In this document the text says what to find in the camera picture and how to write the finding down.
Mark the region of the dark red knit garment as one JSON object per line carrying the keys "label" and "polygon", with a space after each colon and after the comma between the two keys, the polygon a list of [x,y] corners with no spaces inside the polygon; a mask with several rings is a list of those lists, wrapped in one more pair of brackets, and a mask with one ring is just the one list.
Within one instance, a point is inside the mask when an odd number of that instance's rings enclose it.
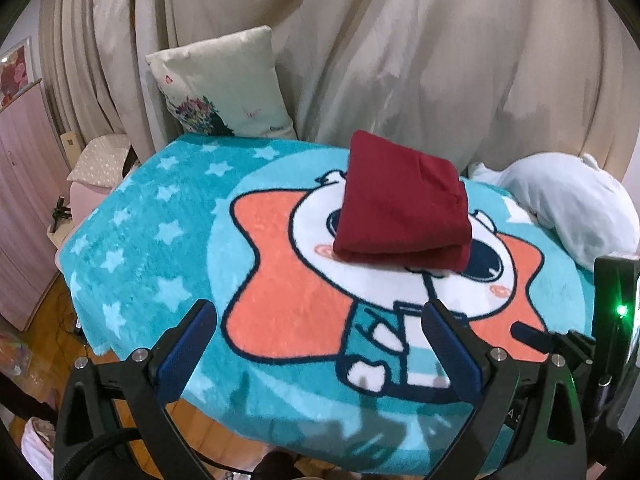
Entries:
{"label": "dark red knit garment", "polygon": [[468,196],[451,162],[362,130],[352,135],[338,258],[461,272],[471,243]]}

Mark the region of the pink white fabric bin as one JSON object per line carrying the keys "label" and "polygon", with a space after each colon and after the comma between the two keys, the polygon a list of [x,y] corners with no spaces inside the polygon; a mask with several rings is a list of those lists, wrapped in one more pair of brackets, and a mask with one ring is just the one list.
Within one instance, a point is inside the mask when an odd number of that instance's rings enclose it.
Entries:
{"label": "pink white fabric bin", "polygon": [[32,417],[24,427],[21,451],[26,462],[43,480],[54,479],[55,428],[46,420]]}

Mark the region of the white plush toy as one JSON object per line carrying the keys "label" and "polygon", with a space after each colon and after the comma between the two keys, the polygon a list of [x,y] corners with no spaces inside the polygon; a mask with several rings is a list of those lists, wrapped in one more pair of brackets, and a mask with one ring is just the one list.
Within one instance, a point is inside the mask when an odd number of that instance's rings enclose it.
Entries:
{"label": "white plush toy", "polygon": [[469,178],[507,190],[565,250],[591,271],[599,257],[639,247],[639,215],[626,188],[589,154],[539,153],[502,171],[481,162]]}

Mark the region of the turquoise cartoon star blanket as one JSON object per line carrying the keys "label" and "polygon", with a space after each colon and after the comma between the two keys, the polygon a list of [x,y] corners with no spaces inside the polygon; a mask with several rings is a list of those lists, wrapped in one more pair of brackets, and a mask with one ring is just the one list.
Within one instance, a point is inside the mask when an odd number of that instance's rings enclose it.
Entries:
{"label": "turquoise cartoon star blanket", "polygon": [[354,471],[425,474],[471,409],[422,332],[423,305],[536,361],[511,326],[589,333],[593,279],[506,191],[473,181],[463,272],[338,261],[347,159],[182,136],[107,195],[60,265],[96,353],[126,358],[211,301],[219,325],[183,395],[228,429]]}

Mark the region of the black tripod stand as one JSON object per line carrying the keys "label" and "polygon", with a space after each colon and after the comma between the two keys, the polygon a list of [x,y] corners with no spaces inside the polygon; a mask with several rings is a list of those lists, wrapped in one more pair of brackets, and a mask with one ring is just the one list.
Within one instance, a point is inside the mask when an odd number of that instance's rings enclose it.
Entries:
{"label": "black tripod stand", "polygon": [[55,233],[58,230],[58,227],[61,225],[63,221],[70,220],[72,218],[72,213],[70,212],[70,207],[65,205],[65,196],[58,196],[58,200],[51,212],[52,223],[50,225],[49,232],[51,234]]}

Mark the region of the pink wardrobe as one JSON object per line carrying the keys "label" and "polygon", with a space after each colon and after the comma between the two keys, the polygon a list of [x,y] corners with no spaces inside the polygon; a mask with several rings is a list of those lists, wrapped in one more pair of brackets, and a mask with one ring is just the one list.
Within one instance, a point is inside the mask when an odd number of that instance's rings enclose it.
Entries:
{"label": "pink wardrobe", "polygon": [[1,316],[20,332],[58,275],[48,231],[69,172],[36,81],[1,111]]}

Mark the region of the beige curtain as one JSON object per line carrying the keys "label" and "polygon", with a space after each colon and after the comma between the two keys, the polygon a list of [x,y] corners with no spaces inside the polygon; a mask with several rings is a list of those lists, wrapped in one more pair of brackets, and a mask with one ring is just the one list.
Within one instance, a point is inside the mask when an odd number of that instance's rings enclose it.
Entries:
{"label": "beige curtain", "polygon": [[267,25],[298,136],[367,130],[500,169],[587,153],[626,174],[639,134],[639,50],[608,0],[41,0],[40,60],[56,123],[175,139],[146,58]]}

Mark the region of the floral white pillow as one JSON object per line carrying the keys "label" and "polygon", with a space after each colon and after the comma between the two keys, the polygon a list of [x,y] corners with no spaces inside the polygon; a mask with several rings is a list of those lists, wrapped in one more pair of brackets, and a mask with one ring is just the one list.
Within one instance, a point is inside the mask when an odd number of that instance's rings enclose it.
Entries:
{"label": "floral white pillow", "polygon": [[293,140],[271,39],[271,28],[259,26],[157,51],[146,62],[184,131]]}

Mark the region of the framed flower picture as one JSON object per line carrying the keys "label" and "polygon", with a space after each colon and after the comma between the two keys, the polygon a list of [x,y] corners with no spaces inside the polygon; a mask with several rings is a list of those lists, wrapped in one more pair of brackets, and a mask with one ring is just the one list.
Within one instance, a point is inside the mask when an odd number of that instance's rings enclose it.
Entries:
{"label": "framed flower picture", "polygon": [[35,81],[29,38],[1,55],[0,76],[1,108],[5,108]]}

